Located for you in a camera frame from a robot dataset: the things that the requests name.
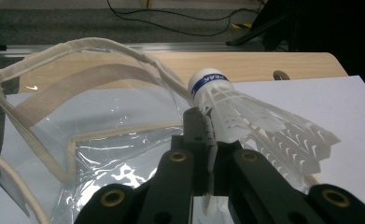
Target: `gray carpet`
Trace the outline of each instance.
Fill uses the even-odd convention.
[[[231,10],[173,9],[191,16],[214,19],[229,15]],[[227,27],[228,20],[196,21],[173,14],[140,12],[126,15],[131,19],[156,22],[182,32],[211,35]],[[256,13],[241,11],[231,21],[253,22]],[[109,9],[81,10],[0,10],[0,45],[53,45],[82,37],[103,37],[120,43],[166,42],[226,42],[248,32],[232,29],[215,36],[183,35],[139,21],[124,21],[115,17]],[[20,59],[0,60],[0,68]],[[8,82],[4,88],[9,93],[17,91],[18,80]],[[5,115],[0,109],[0,148]]]

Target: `shuttlecock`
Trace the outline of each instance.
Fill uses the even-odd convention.
[[[193,104],[209,117],[216,141],[239,140],[244,148],[257,150],[293,187],[319,173],[319,162],[340,142],[307,119],[236,91],[217,69],[195,73],[189,91]]]

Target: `black cable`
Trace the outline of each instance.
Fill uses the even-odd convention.
[[[191,17],[191,16],[184,15],[184,14],[177,13],[177,12],[171,12],[171,11],[166,11],[166,10],[158,10],[158,9],[139,9],[139,10],[131,11],[131,12],[118,12],[115,9],[113,9],[112,6],[110,6],[109,0],[106,0],[106,2],[108,4],[108,6],[109,6],[109,9],[112,10],[113,14],[115,14],[116,17],[118,17],[118,18],[120,18],[122,20],[125,20],[125,21],[140,21],[140,22],[144,22],[144,23],[147,23],[147,24],[151,24],[151,25],[160,27],[160,28],[165,29],[165,30],[168,30],[168,31],[180,33],[180,34],[183,34],[183,35],[195,35],[195,36],[214,36],[214,35],[220,35],[220,34],[225,33],[228,30],[228,28],[229,28],[229,26],[231,24],[232,16],[234,14],[236,14],[237,12],[248,11],[248,12],[255,12],[255,13],[258,14],[258,12],[255,11],[255,10],[247,9],[247,8],[240,8],[240,9],[234,10],[231,14],[229,14],[228,16],[222,17],[222,18],[217,18],[217,19],[203,19],[203,18]],[[177,16],[181,16],[181,17],[186,17],[186,18],[194,19],[194,20],[198,20],[198,21],[222,21],[222,20],[228,19],[228,24],[227,24],[227,26],[223,30],[221,30],[221,31],[219,31],[217,33],[210,34],[210,35],[202,35],[202,34],[193,34],[193,33],[179,31],[179,30],[176,30],[176,29],[173,29],[173,28],[170,28],[170,27],[166,27],[166,26],[163,26],[163,25],[160,25],[158,23],[151,22],[151,21],[143,21],[143,20],[125,18],[125,17],[120,16],[120,14],[121,15],[130,15],[130,14],[139,13],[139,12],[161,12],[161,13],[168,13],[168,14],[173,14],[173,15],[177,15]]]

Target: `paper sheet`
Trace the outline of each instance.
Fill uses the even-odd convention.
[[[236,83],[234,87],[334,132],[342,142],[321,162],[318,177],[365,202],[365,84],[360,77]],[[0,188],[1,223],[29,223],[29,219]]]

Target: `cable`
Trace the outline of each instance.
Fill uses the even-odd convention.
[[[196,18],[196,17],[184,15],[184,14],[177,13],[177,12],[171,12],[171,11],[166,11],[166,10],[158,10],[158,9],[139,9],[139,10],[131,11],[131,12],[118,12],[115,9],[113,9],[112,6],[110,6],[109,0],[106,0],[106,2],[108,4],[108,6],[109,6],[109,9],[112,10],[113,14],[115,14],[116,17],[118,17],[118,18],[120,18],[122,20],[125,20],[125,21],[140,21],[140,22],[144,22],[144,23],[147,23],[147,24],[151,24],[151,25],[160,27],[162,29],[165,29],[165,30],[168,30],[168,31],[172,31],[172,32],[176,32],[176,33],[179,33],[179,34],[183,34],[183,35],[195,35],[195,36],[214,36],[214,35],[220,35],[220,34],[225,33],[228,30],[228,28],[229,28],[229,26],[231,24],[232,16],[234,14],[236,14],[237,12],[248,11],[248,12],[254,12],[254,13],[257,13],[258,14],[258,11],[255,11],[255,10],[247,9],[247,8],[240,8],[240,9],[234,10],[231,14],[229,14],[228,16],[224,16],[222,18],[217,18],[217,19],[203,19],[203,18]],[[228,24],[227,24],[227,26],[223,30],[221,30],[219,32],[216,32],[216,33],[213,33],[213,34],[210,34],[210,35],[203,35],[203,34],[194,34],[194,33],[188,33],[188,32],[184,32],[184,31],[179,31],[179,30],[176,30],[176,29],[173,29],[173,28],[170,28],[170,27],[166,27],[166,26],[160,25],[160,24],[158,24],[156,22],[143,21],[143,20],[139,20],[139,19],[131,19],[131,18],[125,18],[125,17],[120,16],[120,14],[121,15],[130,15],[130,14],[139,13],[139,12],[161,12],[161,13],[167,13],[167,14],[173,14],[173,15],[177,15],[177,16],[181,16],[181,17],[186,17],[186,18],[193,19],[193,20],[198,20],[198,21],[222,21],[222,20],[228,19]]]

